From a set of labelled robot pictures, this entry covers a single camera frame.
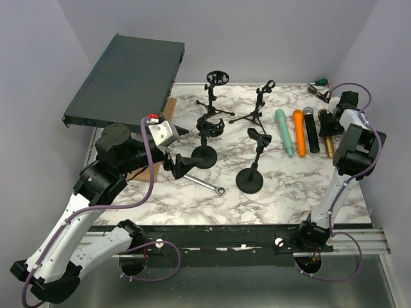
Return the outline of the gold microphone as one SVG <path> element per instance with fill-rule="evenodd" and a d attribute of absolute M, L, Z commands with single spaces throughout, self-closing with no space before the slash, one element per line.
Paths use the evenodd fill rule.
<path fill-rule="evenodd" d="M 325 108 L 320 109 L 319 112 L 318 112 L 318 118 L 319 118 L 319 121 L 320 121 L 320 127 L 321 128 L 322 128 L 322 124 L 323 124 L 322 118 L 323 118 L 323 115 L 325 113 L 326 113 Z M 334 151 L 332 137 L 329 136 L 329 135 L 325 135 L 324 133 L 320 133 L 320 136 L 324 139 L 324 144 L 325 144 L 325 147 L 326 147 L 326 152 L 327 152 L 328 157 L 333 158 L 335 151 Z"/>

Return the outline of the black round-base shock-mount stand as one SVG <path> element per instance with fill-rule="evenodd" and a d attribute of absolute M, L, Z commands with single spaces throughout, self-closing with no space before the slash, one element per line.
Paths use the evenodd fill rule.
<path fill-rule="evenodd" d="M 199 169 L 209 169 L 216 164 L 217 152 L 207 144 L 207 139 L 221 136 L 225 128 L 223 119 L 220 119 L 218 123 L 212 123 L 208 121 L 209 118 L 208 114 L 204 114 L 197 119 L 197 130 L 199 131 L 201 145 L 193 150 L 191 157 L 202 159 L 197 165 Z"/>

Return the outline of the black microphone silver grille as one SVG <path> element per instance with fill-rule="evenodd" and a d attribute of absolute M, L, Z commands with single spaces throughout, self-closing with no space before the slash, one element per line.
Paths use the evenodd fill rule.
<path fill-rule="evenodd" d="M 315 119 L 314 119 L 314 109 L 311 107 L 305 107 L 303 110 L 304 121 L 306 125 L 306 131 L 308 135 L 308 143 L 310 147 L 311 153 L 318 153 L 320 151 L 319 147 L 319 140 L 317 137 L 317 129 L 315 126 Z"/>

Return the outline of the orange toy microphone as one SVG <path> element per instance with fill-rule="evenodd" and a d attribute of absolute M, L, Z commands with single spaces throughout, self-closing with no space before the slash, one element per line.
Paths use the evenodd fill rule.
<path fill-rule="evenodd" d="M 303 119 L 304 119 L 304 116 L 303 116 L 302 110 L 296 109 L 293 111 L 293 122 L 295 125 L 297 151 L 301 158 L 304 158 L 306 156 Z"/>

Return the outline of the mint green toy microphone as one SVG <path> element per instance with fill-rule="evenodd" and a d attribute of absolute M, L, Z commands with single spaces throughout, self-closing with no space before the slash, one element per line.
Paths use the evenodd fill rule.
<path fill-rule="evenodd" d="M 274 116 L 275 116 L 275 121 L 277 123 L 286 153 L 289 157 L 293 157 L 294 155 L 293 144 L 290 138 L 290 133 L 288 131 L 288 125 L 286 123 L 285 113 L 282 109 L 277 109 L 275 111 Z"/>

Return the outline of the black tripod shock-mount stand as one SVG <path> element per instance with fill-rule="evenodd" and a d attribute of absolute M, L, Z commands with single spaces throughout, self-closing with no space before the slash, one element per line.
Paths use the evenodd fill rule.
<path fill-rule="evenodd" d="M 230 116 L 235 116 L 234 112 L 224 111 L 217 109 L 213 103 L 217 100 L 217 97 L 214 94 L 214 88 L 226 85 L 229 82 L 229 75 L 224 71 L 211 71 L 206 76 L 207 83 L 204 85 L 204 90 L 208 93 L 208 104 L 201 103 L 199 100 L 196 100 L 197 105 L 202 105 L 207 110 L 206 116 L 212 117 L 218 114 L 228 114 Z"/>

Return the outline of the black round-base clip stand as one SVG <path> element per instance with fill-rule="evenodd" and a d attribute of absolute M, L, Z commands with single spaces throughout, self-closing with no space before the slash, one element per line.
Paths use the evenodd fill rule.
<path fill-rule="evenodd" d="M 250 167 L 242 169 L 236 175 L 236 185 L 240 191 L 247 194 L 255 194 L 259 192 L 263 186 L 263 176 L 258 171 L 258 162 L 264 149 L 272 141 L 272 136 L 264 133 L 259 133 L 255 128 L 247 129 L 248 136 L 256 141 L 256 158 Z"/>

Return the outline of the black tripod clip stand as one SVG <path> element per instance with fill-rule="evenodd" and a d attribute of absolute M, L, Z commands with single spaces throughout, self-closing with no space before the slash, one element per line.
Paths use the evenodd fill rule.
<path fill-rule="evenodd" d="M 229 121 L 229 124 L 233 124 L 239 120 L 248 120 L 249 122 L 258 125 L 264 134 L 266 134 L 266 131 L 263 127 L 263 124 L 261 123 L 260 117 L 262 116 L 261 108 L 265 106 L 265 102 L 263 101 L 263 96 L 264 94 L 270 94 L 272 92 L 272 89 L 275 87 L 276 83 L 274 80 L 268 80 L 267 83 L 262 87 L 258 87 L 256 89 L 256 103 L 254 110 L 249 113 L 248 115 L 239 117 L 237 119 L 232 119 Z"/>

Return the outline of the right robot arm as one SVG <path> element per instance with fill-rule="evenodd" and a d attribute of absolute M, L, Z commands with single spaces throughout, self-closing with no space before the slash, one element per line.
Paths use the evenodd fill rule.
<path fill-rule="evenodd" d="M 299 225 L 294 239 L 301 250 L 322 248 L 333 236 L 335 218 L 360 180 L 369 176 L 379 160 L 387 135 L 375 130 L 358 108 L 359 93 L 345 91 L 331 99 L 332 111 L 322 116 L 321 133 L 338 132 L 342 140 L 333 157 L 335 170 L 319 205 Z"/>

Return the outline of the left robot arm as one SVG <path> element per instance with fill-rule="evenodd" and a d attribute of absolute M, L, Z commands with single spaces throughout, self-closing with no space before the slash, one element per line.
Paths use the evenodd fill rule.
<path fill-rule="evenodd" d="M 140 141 L 132 138 L 127 125 L 112 123 L 106 126 L 96 141 L 96 160 L 84 167 L 74 185 L 62 216 L 46 240 L 26 260 L 16 261 L 11 273 L 21 282 L 24 307 L 29 307 L 26 293 L 30 291 L 39 301 L 60 304 L 77 289 L 81 280 L 95 267 L 119 253 L 128 253 L 155 245 L 145 231 L 131 220 L 117 224 L 107 235 L 85 248 L 78 245 L 94 222 L 107 210 L 127 186 L 125 174 L 147 167 L 150 172 L 145 196 L 138 202 L 119 205 L 119 210 L 133 209 L 144 204 L 151 196 L 154 185 L 154 168 L 163 163 L 174 179 L 182 178 L 201 163 L 199 158 L 171 158 L 168 146 L 179 138 L 175 125 L 154 116 L 141 120 Z"/>

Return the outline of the wooden board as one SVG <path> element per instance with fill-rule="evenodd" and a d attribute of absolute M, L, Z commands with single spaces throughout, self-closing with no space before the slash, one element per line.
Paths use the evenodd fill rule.
<path fill-rule="evenodd" d="M 169 98 L 166 105 L 165 105 L 164 112 L 163 112 L 163 115 L 164 115 L 165 119 L 167 119 L 169 121 L 171 121 L 173 119 L 173 115 L 175 113 L 176 106 L 177 106 L 177 99 L 176 98 Z M 157 181 L 160 166 L 161 166 L 160 162 L 155 163 L 153 165 L 154 182 Z M 149 170 L 148 167 L 141 168 L 141 169 L 136 169 L 135 171 L 133 171 L 131 173 L 128 173 L 126 175 L 126 180 L 128 182 L 130 182 L 130 181 L 149 182 L 150 181 L 150 170 Z"/>

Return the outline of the silver ratchet wrench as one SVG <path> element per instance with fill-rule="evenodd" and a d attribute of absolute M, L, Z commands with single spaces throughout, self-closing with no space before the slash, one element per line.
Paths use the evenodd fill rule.
<path fill-rule="evenodd" d="M 199 178 L 196 178 L 196 177 L 191 176 L 191 175 L 188 175 L 188 174 L 184 175 L 183 178 L 185 178 L 185 179 L 187 179 L 187 180 L 190 180 L 190 181 L 192 181 L 192 182 L 194 182 L 194 183 L 196 183 L 196 184 L 198 184 L 198 185 L 201 185 L 201 186 L 203 186 L 203 187 L 205 187 L 205 188 L 208 188 L 208 189 L 214 191 L 214 192 L 215 192 L 216 194 L 218 194 L 219 196 L 223 196 L 223 195 L 225 194 L 225 192 L 226 192 L 226 190 L 225 190 L 224 187 L 215 186 L 215 185 L 213 185 L 213 184 L 210 184 L 210 183 L 208 183 L 208 182 L 205 182 L 205 181 L 203 181 L 203 180 L 201 180 L 201 179 L 199 179 Z"/>

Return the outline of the green-handled screwdriver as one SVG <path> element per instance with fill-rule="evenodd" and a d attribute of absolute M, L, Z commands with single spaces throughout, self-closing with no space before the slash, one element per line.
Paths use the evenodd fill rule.
<path fill-rule="evenodd" d="M 315 80 L 314 82 L 309 83 L 308 85 L 311 85 L 314 87 L 328 87 L 330 85 L 330 82 L 327 78 L 321 78 L 321 79 Z"/>

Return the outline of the dark rack-mount equipment case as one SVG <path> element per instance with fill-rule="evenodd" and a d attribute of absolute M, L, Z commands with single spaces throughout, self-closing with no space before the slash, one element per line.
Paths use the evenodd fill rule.
<path fill-rule="evenodd" d="M 185 52 L 182 42 L 114 35 L 64 112 L 66 126 L 140 132 L 140 122 L 161 114 Z"/>

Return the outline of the aluminium frame rail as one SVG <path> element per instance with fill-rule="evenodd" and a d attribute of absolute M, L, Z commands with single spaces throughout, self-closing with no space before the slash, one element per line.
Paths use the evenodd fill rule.
<path fill-rule="evenodd" d="M 339 225 L 332 252 L 293 255 L 293 266 L 126 267 L 122 253 L 91 271 L 62 307 L 393 307 L 385 234 Z"/>

